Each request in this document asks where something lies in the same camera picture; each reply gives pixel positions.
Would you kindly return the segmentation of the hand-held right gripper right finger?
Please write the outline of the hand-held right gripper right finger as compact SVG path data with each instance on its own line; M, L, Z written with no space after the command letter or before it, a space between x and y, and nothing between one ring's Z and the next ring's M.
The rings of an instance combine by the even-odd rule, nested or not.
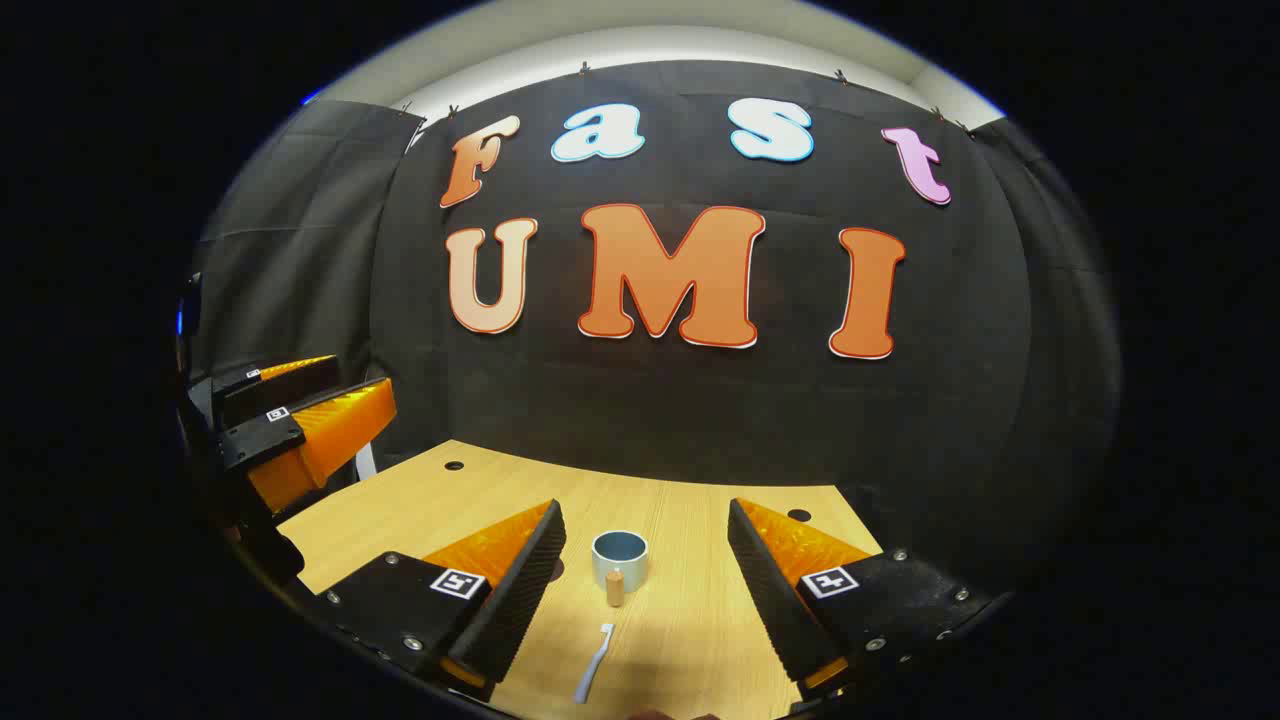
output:
M727 541L805 701L865 693L934 665L1001 606L905 548L872 553L745 498Z

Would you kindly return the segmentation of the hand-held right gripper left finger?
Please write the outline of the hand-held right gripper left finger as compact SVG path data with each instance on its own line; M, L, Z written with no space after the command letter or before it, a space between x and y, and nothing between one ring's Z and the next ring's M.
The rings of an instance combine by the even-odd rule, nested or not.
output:
M566 542L558 501L424 557L385 551L317 594L317 615L411 676L489 701L518 653Z

